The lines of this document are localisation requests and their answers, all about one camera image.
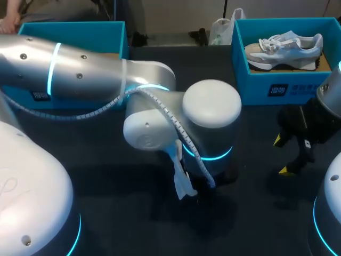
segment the dark table surface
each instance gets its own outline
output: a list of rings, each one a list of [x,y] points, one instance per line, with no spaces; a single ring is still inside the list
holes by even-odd
[[[156,60],[175,72],[178,90],[202,79],[236,85],[229,46],[143,47],[131,59]],[[316,163],[295,179],[277,175],[298,151],[274,148],[278,106],[243,107],[232,156],[239,179],[217,190],[212,207],[179,202],[173,165],[131,148],[124,111],[79,123],[54,123],[18,113],[26,133],[67,169],[83,221],[82,255],[299,255],[324,174],[338,154],[336,135],[315,150]]]

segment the blue cardboard box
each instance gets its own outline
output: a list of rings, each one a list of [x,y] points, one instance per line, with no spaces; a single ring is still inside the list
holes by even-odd
[[[243,105],[303,104],[315,96],[329,71],[251,73],[244,47],[292,30],[300,36],[323,36],[323,53],[330,69],[341,61],[341,26],[335,18],[237,20],[232,37],[232,62]]]
[[[116,53],[128,59],[129,48],[124,22],[47,22],[25,23],[20,35],[35,36],[98,53]],[[33,93],[2,85],[4,92],[13,100],[30,109],[93,109],[106,102],[84,102],[58,99],[41,101]]]

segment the wall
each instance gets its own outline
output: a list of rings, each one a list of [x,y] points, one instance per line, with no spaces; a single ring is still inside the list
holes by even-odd
[[[328,13],[334,16],[335,6],[341,0],[330,1]],[[226,16],[231,17],[233,10],[241,7],[249,18],[321,17],[327,3],[328,0],[229,0]],[[224,9],[224,0],[125,0],[125,4],[130,6],[134,26],[143,34],[210,29]]]

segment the white plastic bag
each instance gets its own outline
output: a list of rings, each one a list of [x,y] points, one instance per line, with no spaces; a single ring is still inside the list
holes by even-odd
[[[234,21],[240,19],[246,19],[246,16],[242,8],[237,8],[233,12],[231,20],[218,19],[214,22],[209,34],[209,45],[231,44]]]

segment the glowing blue light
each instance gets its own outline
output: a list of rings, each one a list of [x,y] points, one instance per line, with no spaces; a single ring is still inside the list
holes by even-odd
[[[158,85],[158,84],[142,84],[142,85],[139,85],[137,88],[157,88],[157,89],[169,91],[168,88]]]
[[[188,154],[190,154],[191,156],[195,157],[195,155],[194,155],[192,152],[190,152],[190,150],[187,149],[187,147],[186,147],[184,144],[182,144],[182,146],[183,146],[183,148],[187,151]],[[202,157],[201,160],[203,160],[203,161],[215,161],[215,160],[219,160],[219,159],[221,159],[221,158],[227,156],[228,153],[229,153],[231,150],[232,150],[232,147],[229,149],[229,151],[227,151],[226,153],[224,153],[224,154],[221,155],[221,156],[217,156],[217,157]]]
[[[126,91],[129,91],[131,89],[135,88],[134,86],[130,86],[129,88],[126,89]],[[162,85],[159,84],[142,84],[137,86],[136,88],[157,88],[157,89],[161,89],[164,91],[169,91],[169,89],[167,87],[164,87]]]
[[[48,69],[48,77],[47,77],[47,94],[51,96],[51,86],[52,86],[52,77],[53,77],[53,70],[55,63],[57,62],[57,55],[59,48],[61,46],[61,43],[57,43],[54,47],[52,59],[50,62],[50,67]]]
[[[81,226],[82,226],[82,219],[80,218],[80,215],[79,215],[79,228],[78,228],[78,234],[77,234],[77,237],[76,237],[76,240],[74,242],[74,245],[73,247],[71,248],[71,250],[69,251],[69,253],[66,255],[66,256],[70,256],[72,254],[72,252],[74,251],[74,249],[76,248],[76,245],[78,243],[78,240],[79,240],[79,236],[80,236],[80,229],[81,229]]]
[[[315,199],[315,202],[314,202],[314,208],[313,208],[313,217],[314,217],[314,223],[315,223],[315,228],[316,228],[316,231],[318,232],[322,242],[324,243],[324,245],[328,248],[328,250],[334,255],[334,256],[338,256],[330,247],[329,245],[326,243],[326,241],[323,239],[320,231],[319,231],[319,228],[318,228],[318,225],[316,224],[316,219],[315,219],[315,203],[316,203],[316,199]]]

